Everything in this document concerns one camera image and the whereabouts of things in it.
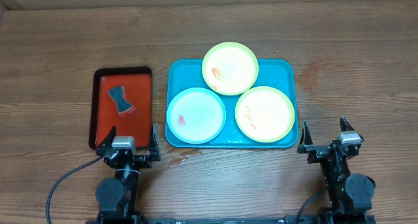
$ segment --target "red stain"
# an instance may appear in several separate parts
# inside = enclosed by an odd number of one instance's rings
[[[215,67],[212,68],[212,74],[214,74],[214,77],[217,80],[221,80],[221,78],[222,78],[221,72],[218,69],[216,69]]]
[[[178,116],[177,126],[179,126],[179,127],[185,126],[185,120],[184,120],[184,117],[182,115]]]

